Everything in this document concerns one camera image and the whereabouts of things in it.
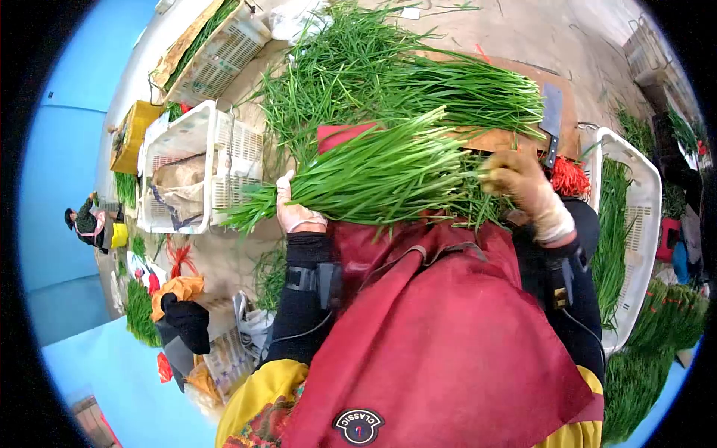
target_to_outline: classic patch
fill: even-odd
[[[341,438],[352,445],[364,447],[379,435],[379,428],[384,419],[368,409],[347,409],[338,413],[333,420],[334,429],[341,433]]]

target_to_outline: cleaver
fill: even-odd
[[[548,154],[543,159],[547,169],[555,166],[555,157],[558,155],[558,138],[560,137],[560,119],[563,116],[563,91],[550,82],[543,86],[543,121],[538,127],[549,134],[550,146]]]

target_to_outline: yellow crate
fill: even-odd
[[[111,171],[137,174],[137,155],[144,141],[144,131],[161,113],[161,106],[147,101],[137,101],[132,105],[112,141]]]

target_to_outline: red stool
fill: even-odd
[[[663,218],[660,224],[660,245],[657,246],[656,259],[665,263],[672,262],[675,244],[680,241],[681,228],[682,224],[677,219]]]

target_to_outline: yellow work glove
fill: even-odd
[[[515,151],[499,151],[483,163],[483,169],[483,191],[511,197],[531,218],[535,227],[533,239],[538,244],[550,247],[574,234],[572,215],[535,158]]]
[[[286,205],[291,202],[291,179],[294,170],[289,170],[285,176],[276,181],[276,216],[281,228],[286,233],[291,232],[326,232],[326,218],[317,211],[309,210],[299,204]]]

